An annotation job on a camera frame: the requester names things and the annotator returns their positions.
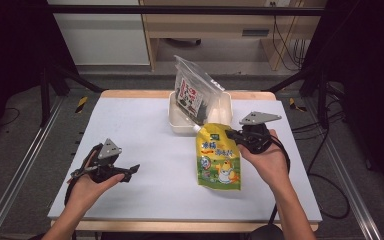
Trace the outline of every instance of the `forearm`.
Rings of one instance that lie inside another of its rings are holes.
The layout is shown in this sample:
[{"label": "forearm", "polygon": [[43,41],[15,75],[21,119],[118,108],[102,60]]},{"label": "forearm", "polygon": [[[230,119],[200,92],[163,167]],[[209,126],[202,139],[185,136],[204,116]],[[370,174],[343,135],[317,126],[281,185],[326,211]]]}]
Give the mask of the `forearm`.
[{"label": "forearm", "polygon": [[292,185],[272,190],[285,239],[316,239]]},{"label": "forearm", "polygon": [[42,238],[69,240],[86,211],[79,206],[67,205],[51,229]]}]

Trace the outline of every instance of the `clear plastic bag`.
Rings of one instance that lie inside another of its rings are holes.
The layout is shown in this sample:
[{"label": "clear plastic bag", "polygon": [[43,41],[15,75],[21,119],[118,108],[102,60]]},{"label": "clear plastic bag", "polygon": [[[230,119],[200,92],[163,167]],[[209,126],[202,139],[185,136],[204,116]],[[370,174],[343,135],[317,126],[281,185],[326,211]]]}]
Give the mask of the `clear plastic bag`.
[{"label": "clear plastic bag", "polygon": [[204,125],[224,88],[197,64],[176,58],[176,105],[198,125]]}]

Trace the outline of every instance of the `wooden table edge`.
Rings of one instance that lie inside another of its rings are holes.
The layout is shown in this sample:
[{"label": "wooden table edge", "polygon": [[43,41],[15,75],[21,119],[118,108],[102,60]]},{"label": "wooden table edge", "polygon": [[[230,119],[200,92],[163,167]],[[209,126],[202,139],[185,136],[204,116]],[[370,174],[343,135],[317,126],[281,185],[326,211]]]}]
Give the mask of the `wooden table edge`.
[{"label": "wooden table edge", "polygon": [[[101,98],[167,98],[172,90],[106,90]],[[276,100],[272,92],[226,91],[232,99]]]},{"label": "wooden table edge", "polygon": [[[187,222],[187,221],[123,221],[82,220],[77,230],[101,232],[214,232],[247,233],[267,225],[267,222]],[[310,223],[311,229],[319,228],[318,222]]]}]

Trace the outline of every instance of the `juice pouch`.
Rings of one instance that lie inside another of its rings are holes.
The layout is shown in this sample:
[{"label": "juice pouch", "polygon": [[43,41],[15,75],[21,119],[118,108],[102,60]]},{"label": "juice pouch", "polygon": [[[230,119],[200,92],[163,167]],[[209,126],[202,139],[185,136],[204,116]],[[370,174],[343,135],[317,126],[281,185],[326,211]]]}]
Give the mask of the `juice pouch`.
[{"label": "juice pouch", "polygon": [[207,123],[196,136],[198,184],[218,190],[241,190],[240,153],[227,138],[230,126]]}]

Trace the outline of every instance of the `white tabletop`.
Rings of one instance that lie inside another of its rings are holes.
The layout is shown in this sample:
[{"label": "white tabletop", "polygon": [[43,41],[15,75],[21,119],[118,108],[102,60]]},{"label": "white tabletop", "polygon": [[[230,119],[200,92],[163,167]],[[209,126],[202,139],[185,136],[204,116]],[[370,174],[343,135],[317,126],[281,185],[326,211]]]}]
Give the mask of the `white tabletop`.
[{"label": "white tabletop", "polygon": [[[74,157],[69,174],[79,168],[91,148],[110,138],[122,153],[117,167],[140,164],[130,183],[104,193],[86,213],[89,220],[129,221],[267,221],[275,204],[268,186],[241,159],[242,190],[216,191],[199,186],[195,138],[178,136],[168,122],[169,99],[100,98]],[[310,222],[322,220],[280,101],[232,100],[232,128],[251,111],[281,115],[267,123],[276,130],[290,159],[290,178]],[[58,218],[64,208],[63,184],[48,214]]]}]

